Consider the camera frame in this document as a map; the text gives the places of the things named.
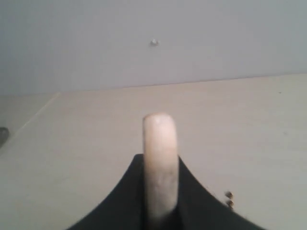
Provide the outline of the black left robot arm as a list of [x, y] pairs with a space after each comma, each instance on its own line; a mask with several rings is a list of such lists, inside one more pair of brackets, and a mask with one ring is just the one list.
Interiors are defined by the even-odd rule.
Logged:
[[0, 127], [0, 147], [2, 147], [10, 136], [9, 129], [6, 127]]

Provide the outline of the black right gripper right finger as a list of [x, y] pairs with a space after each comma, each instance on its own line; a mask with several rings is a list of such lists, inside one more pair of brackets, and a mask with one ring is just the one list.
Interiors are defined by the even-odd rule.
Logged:
[[169, 230], [262, 230], [215, 198], [179, 160], [178, 200]]

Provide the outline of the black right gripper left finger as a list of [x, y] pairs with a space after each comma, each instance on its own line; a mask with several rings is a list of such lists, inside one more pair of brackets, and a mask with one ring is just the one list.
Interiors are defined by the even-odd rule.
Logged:
[[70, 230], [143, 230], [143, 155], [136, 154], [124, 175], [107, 197]]

